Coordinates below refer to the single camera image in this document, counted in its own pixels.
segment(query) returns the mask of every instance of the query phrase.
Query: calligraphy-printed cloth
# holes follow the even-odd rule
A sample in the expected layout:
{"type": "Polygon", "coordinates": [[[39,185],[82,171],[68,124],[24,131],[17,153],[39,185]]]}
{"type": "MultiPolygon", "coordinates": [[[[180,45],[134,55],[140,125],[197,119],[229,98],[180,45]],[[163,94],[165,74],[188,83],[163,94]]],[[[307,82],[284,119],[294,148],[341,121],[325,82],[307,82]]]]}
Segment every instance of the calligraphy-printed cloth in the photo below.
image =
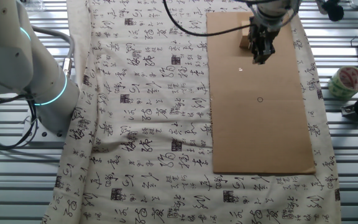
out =
{"type": "MultiPolygon", "coordinates": [[[[225,0],[168,7],[194,32],[206,32],[207,12],[249,10],[225,0]]],[[[157,0],[71,0],[68,12],[81,94],[42,223],[340,223],[336,161],[299,17],[291,27],[317,172],[259,176],[212,172],[205,37],[176,28],[157,0]]]]}

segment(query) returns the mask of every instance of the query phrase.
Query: brown cardboard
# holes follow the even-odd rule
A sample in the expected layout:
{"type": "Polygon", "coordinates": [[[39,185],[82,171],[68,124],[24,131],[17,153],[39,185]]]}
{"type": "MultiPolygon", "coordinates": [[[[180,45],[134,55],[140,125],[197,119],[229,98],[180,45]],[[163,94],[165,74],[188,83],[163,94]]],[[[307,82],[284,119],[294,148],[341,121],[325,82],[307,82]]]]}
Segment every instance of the brown cardboard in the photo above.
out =
{"type": "MultiPolygon", "coordinates": [[[[241,21],[241,26],[248,25],[249,21],[241,21]]],[[[244,28],[241,30],[242,36],[240,40],[240,47],[243,47],[245,49],[248,49],[249,46],[249,40],[248,40],[248,34],[249,34],[249,27],[244,28]]]]}
{"type": "MultiPolygon", "coordinates": [[[[249,12],[207,13],[208,33],[241,25],[249,12]]],[[[253,65],[239,47],[242,32],[208,37],[216,173],[315,172],[290,25],[274,40],[276,53],[253,65]]]]}

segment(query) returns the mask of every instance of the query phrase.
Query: aluminum grating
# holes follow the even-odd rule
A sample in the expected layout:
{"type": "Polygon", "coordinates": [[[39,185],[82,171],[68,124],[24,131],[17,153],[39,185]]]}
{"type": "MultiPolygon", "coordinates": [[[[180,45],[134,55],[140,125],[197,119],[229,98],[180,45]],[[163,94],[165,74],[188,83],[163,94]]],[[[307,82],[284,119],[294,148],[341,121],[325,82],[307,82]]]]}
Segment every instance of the aluminum grating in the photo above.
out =
{"type": "MultiPolygon", "coordinates": [[[[44,3],[46,11],[33,15],[31,22],[68,34],[66,1],[46,0],[44,3]]],[[[358,67],[358,10],[351,8],[349,1],[342,1],[341,4],[345,9],[345,19],[337,23],[322,16],[311,0],[303,2],[300,17],[312,46],[323,88],[339,169],[342,220],[345,224],[358,224],[358,122],[343,118],[340,113],[340,107],[354,103],[358,94],[344,103],[333,98],[327,88],[329,78],[339,67],[358,67]]],[[[57,60],[62,60],[67,54],[68,44],[63,40],[42,34],[39,38],[57,60]]],[[[75,71],[71,78],[75,80],[75,71]]],[[[24,101],[0,105],[2,143],[12,144],[21,137],[24,129],[21,122],[26,116],[27,103],[24,101]]],[[[0,152],[0,224],[40,223],[52,198],[61,151],[61,144],[43,142],[11,152],[0,152]]]]}

